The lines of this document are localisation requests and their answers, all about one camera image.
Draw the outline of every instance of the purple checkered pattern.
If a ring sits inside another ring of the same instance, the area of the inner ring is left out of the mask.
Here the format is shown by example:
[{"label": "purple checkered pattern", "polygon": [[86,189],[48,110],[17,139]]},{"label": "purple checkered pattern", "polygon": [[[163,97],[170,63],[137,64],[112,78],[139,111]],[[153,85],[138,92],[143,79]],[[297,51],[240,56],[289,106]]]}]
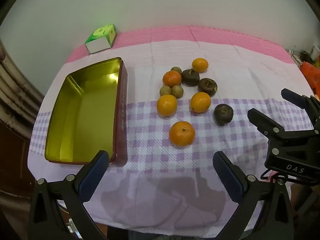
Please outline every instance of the purple checkered pattern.
[{"label": "purple checkered pattern", "polygon": [[[196,169],[210,170],[212,156],[222,150],[237,165],[254,163],[267,154],[267,138],[259,133],[248,118],[247,112],[256,108],[285,130],[313,129],[304,110],[287,101],[212,99],[209,111],[193,114],[190,100],[178,100],[174,116],[160,117],[156,101],[127,105],[128,162],[124,167],[111,167],[109,172],[152,173],[189,172]],[[212,112],[218,104],[229,104],[234,110],[231,123],[218,127]],[[45,136],[51,112],[37,117],[29,153],[44,154]],[[189,147],[171,145],[168,138],[170,127],[177,121],[187,121],[196,130],[196,139]]]},{"label": "purple checkered pattern", "polygon": [[33,126],[29,154],[44,155],[45,139],[49,126],[51,112],[39,113]]}]

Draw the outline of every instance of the wooden cabinet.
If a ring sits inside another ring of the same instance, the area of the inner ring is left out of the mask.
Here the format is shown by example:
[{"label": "wooden cabinet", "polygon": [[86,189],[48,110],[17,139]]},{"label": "wooden cabinet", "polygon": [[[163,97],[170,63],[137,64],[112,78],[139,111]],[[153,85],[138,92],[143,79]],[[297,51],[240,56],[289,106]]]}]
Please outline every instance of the wooden cabinet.
[{"label": "wooden cabinet", "polygon": [[0,190],[32,196],[35,179],[27,166],[29,143],[0,122]]}]

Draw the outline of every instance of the orange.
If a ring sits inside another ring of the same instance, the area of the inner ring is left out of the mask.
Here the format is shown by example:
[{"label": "orange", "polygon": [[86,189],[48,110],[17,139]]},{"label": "orange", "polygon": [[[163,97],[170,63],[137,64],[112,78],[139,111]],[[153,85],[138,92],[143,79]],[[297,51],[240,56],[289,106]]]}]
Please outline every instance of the orange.
[{"label": "orange", "polygon": [[208,110],[211,98],[207,93],[199,92],[193,95],[190,101],[190,108],[195,113],[203,113]]},{"label": "orange", "polygon": [[169,139],[176,146],[186,146],[193,143],[196,131],[188,122],[176,122],[169,130]]},{"label": "orange", "polygon": [[205,71],[209,66],[209,63],[204,58],[196,58],[192,62],[192,68],[197,72]]},{"label": "orange", "polygon": [[172,88],[175,85],[181,84],[181,75],[178,71],[170,70],[164,74],[162,82],[164,85]]},{"label": "orange", "polygon": [[177,99],[173,95],[163,95],[157,101],[158,114],[169,116],[177,109]]}]

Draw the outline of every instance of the dark round fruit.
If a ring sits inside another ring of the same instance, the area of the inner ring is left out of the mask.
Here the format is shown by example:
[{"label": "dark round fruit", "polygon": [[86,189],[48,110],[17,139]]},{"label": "dark round fruit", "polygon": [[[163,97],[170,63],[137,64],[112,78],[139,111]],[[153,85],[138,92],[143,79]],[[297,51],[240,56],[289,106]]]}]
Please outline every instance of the dark round fruit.
[{"label": "dark round fruit", "polygon": [[226,104],[217,105],[213,111],[213,117],[218,126],[230,123],[233,118],[233,109]]},{"label": "dark round fruit", "polygon": [[218,85],[210,78],[203,78],[198,83],[198,89],[200,92],[205,92],[212,97],[217,92]]},{"label": "dark round fruit", "polygon": [[182,83],[195,87],[200,81],[199,73],[193,69],[186,69],[182,72]]}]

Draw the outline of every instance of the table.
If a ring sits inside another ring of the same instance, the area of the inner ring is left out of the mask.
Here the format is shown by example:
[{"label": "table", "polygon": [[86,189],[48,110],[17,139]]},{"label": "table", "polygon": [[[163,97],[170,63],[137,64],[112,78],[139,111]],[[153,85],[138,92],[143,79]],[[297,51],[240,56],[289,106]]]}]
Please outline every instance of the table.
[{"label": "table", "polygon": [[[69,73],[113,57],[121,57],[128,72],[128,163],[110,167],[92,199],[84,204],[95,222],[146,233],[215,237],[237,204],[212,167],[213,153],[223,150],[246,174],[260,177],[265,170],[267,139],[249,123],[246,112],[255,107],[286,130],[312,129],[305,111],[281,98],[283,88],[313,94],[281,46],[198,26],[121,33],[112,49],[93,55],[84,46],[76,49],[52,82],[36,119],[28,155],[28,167],[36,179],[61,180],[81,168],[45,160],[51,111]],[[209,111],[190,114],[188,103],[196,88],[187,88],[175,116],[160,118],[155,103],[163,74],[173,66],[190,68],[197,57],[209,62],[201,77],[218,84]],[[235,115],[228,126],[218,128],[212,111],[222,102],[231,105]],[[176,149],[168,140],[168,130],[177,120],[191,122],[196,129],[195,142],[186,149]],[[259,203],[247,229],[253,228],[260,209]]]}]

